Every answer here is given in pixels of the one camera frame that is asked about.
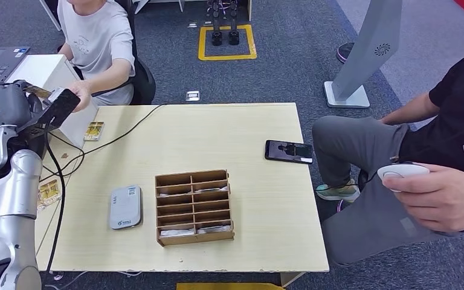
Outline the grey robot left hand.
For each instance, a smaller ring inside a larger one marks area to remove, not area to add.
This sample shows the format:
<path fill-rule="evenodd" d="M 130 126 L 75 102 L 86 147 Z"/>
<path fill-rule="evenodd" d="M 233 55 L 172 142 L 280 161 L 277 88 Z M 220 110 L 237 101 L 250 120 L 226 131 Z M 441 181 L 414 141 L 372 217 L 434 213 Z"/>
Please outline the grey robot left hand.
<path fill-rule="evenodd" d="M 25 91 L 30 87 L 32 84 L 25 80 L 0 83 L 0 126 L 22 127 L 43 111 L 38 96 Z"/>

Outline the person's left hand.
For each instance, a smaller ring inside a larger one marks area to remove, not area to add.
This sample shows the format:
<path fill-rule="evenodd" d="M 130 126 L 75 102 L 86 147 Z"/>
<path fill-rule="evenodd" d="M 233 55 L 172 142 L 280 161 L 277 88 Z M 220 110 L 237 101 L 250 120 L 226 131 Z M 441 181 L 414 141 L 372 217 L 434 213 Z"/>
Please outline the person's left hand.
<path fill-rule="evenodd" d="M 464 172 L 420 164 L 430 172 L 409 177 L 385 177 L 382 183 L 421 225 L 447 233 L 464 231 Z"/>
<path fill-rule="evenodd" d="M 85 109 L 91 101 L 91 83 L 87 80 L 79 80 L 72 83 L 68 89 L 80 99 L 73 113 Z"/>

